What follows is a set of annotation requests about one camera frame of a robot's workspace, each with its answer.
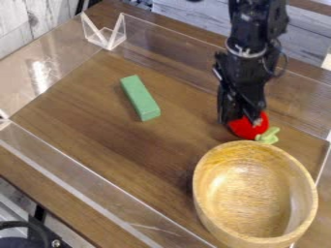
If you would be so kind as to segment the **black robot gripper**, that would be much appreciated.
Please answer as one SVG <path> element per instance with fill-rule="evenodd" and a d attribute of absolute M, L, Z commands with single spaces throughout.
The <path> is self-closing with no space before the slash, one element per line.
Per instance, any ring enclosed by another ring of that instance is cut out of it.
<path fill-rule="evenodd" d="M 228 52 L 215 54 L 214 72 L 219 78 L 218 120 L 227 125 L 240 117 L 248 118 L 254 127 L 263 124 L 262 113 L 267 107 L 266 84 L 280 76 L 275 67 L 282 50 L 270 46 L 258 57 L 240 57 Z"/>

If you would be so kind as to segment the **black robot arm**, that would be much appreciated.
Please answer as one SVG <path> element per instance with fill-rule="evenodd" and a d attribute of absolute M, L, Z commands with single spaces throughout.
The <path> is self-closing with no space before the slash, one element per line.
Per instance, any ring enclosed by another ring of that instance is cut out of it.
<path fill-rule="evenodd" d="M 228 0 L 228 16 L 227 51 L 215 53 L 214 65 L 219 121 L 228 126 L 247 117 L 259 125 L 267 108 L 266 84 L 286 71 L 276 71 L 279 57 L 287 57 L 279 41 L 290 22 L 286 0 Z"/>

